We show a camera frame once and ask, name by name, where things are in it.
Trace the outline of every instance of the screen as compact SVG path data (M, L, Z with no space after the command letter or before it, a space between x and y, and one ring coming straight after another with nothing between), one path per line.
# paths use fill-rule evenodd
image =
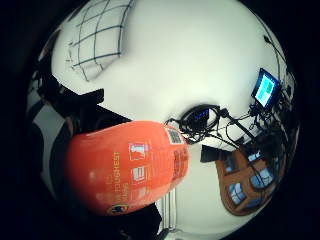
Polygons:
M261 103L262 106L266 106L269 102L275 83L272 82L266 75L263 75L261 84L258 88L255 98Z
M252 96L263 108L271 107L279 88L279 82L270 73L260 69L259 78Z

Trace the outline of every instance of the window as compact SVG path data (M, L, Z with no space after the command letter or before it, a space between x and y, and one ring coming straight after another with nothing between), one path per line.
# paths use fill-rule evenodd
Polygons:
M229 194L236 205L239 205L246 198L242 191L241 183L231 184L229 186Z
M233 172L237 169L236 161L232 155L227 156L227 159L223 161L223 163L227 173Z
M250 162L253 162L253 161L255 161L255 160L259 159L259 158L261 158L261 152L260 152L260 150L259 150L258 152L256 152L256 153L253 153L253 154L251 154L251 155L248 156L248 160L249 160Z
M251 177L250 181L254 188L262 189L270 185L274 179L273 174L267 169L263 169L259 172L260 175L254 175Z
M262 202L262 198L251 199L250 202L247 204L246 208L250 209L250 208L257 207L261 202Z

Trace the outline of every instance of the electronic device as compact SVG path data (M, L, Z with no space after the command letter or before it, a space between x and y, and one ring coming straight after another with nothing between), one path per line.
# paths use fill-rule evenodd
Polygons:
M188 117L189 126L193 130L202 130L207 127L209 120L209 109L201 109L190 114Z
M270 110L277 102L280 82L263 68L260 68L258 80L251 96L264 110Z

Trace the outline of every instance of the monitor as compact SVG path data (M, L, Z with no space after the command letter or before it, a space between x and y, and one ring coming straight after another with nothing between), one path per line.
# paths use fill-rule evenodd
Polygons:
M263 68L260 69L256 86L251 96L265 109L271 109L277 100L279 81Z

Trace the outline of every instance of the sticker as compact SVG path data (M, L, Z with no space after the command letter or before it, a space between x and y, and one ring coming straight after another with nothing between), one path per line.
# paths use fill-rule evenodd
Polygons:
M172 128L165 128L165 129L168 134L171 145L184 144L183 137L178 131Z
M148 150L148 145L143 143L130 143L130 160L141 160L146 157L146 151Z
M121 214L121 213L124 213L126 211L128 211L129 209L129 205L124 203L124 204L116 204L116 205L113 205L112 207L110 207L108 210L107 210L107 213L109 215L117 215L117 214Z
M133 180L138 182L145 179L144 166L132 169Z

